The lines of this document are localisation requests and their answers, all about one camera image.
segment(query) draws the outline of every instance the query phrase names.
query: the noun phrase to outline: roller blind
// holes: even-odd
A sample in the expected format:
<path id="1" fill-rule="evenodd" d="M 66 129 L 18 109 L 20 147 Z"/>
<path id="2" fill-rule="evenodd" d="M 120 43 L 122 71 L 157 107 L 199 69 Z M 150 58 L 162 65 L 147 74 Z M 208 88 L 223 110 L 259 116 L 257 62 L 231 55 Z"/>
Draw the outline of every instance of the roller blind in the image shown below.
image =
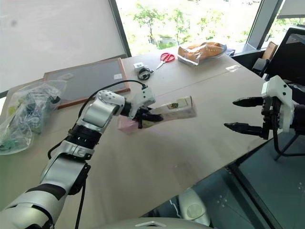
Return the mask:
<path id="1" fill-rule="evenodd" d="M 305 18 L 305 0 L 286 0 L 277 18 Z"/>
<path id="2" fill-rule="evenodd" d="M 124 53 L 108 0 L 0 1 L 0 93 Z"/>

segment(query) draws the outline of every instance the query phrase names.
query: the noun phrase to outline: sticker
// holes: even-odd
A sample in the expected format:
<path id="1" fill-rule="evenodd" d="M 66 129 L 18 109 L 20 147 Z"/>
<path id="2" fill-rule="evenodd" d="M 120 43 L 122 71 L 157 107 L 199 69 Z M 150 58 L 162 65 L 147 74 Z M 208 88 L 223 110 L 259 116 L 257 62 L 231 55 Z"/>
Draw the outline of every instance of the sticker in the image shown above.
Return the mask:
<path id="1" fill-rule="evenodd" d="M 187 106 L 186 99 L 178 99 L 175 103 L 171 103 L 167 105 L 168 109 L 177 109 Z"/>
<path id="2" fill-rule="evenodd" d="M 113 76 L 113 78 L 114 78 L 115 80 L 119 80 L 119 79 L 122 79 L 123 77 L 122 77 L 122 74 L 115 74 L 115 75 Z"/>

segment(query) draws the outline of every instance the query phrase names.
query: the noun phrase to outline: label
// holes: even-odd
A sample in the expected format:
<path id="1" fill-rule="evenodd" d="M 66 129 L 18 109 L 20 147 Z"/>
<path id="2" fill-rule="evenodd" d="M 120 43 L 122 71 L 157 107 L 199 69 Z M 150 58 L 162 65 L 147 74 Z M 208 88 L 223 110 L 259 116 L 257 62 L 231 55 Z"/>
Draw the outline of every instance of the label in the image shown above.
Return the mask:
<path id="1" fill-rule="evenodd" d="M 119 79 L 122 79 L 123 77 L 122 77 L 122 74 L 115 74 L 115 75 L 113 76 L 113 78 L 114 78 L 115 80 L 119 80 Z"/>

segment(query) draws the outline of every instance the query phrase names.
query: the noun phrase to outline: window frame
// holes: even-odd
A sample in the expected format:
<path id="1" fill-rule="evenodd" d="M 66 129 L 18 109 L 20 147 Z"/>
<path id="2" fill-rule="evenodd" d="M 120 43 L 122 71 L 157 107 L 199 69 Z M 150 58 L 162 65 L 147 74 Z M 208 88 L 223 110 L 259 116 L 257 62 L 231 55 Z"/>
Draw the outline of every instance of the window frame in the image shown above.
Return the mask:
<path id="1" fill-rule="evenodd" d="M 120 17 L 119 9 L 116 4 L 116 0 L 108 0 L 112 14 L 124 47 L 124 50 L 128 57 L 131 57 L 130 48 L 124 31 L 123 23 Z M 266 35 L 268 34 L 275 18 L 277 12 L 279 11 L 283 0 L 261 0 L 258 7 L 255 19 L 253 21 L 250 33 L 244 47 L 251 47 L 252 50 L 247 49 L 247 51 L 241 51 L 236 54 L 240 55 L 242 53 L 249 52 L 259 52 Z"/>

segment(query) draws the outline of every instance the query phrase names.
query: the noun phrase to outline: red scissors handle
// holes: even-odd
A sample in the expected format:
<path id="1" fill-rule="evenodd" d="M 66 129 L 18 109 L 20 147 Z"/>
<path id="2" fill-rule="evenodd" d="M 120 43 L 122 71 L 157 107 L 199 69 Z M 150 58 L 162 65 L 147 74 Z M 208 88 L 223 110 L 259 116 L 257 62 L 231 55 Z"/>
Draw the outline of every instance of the red scissors handle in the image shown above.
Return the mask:
<path id="1" fill-rule="evenodd" d="M 173 54 L 170 54 L 168 52 L 162 53 L 160 60 L 164 61 L 166 63 L 172 62 L 175 59 L 175 56 Z"/>

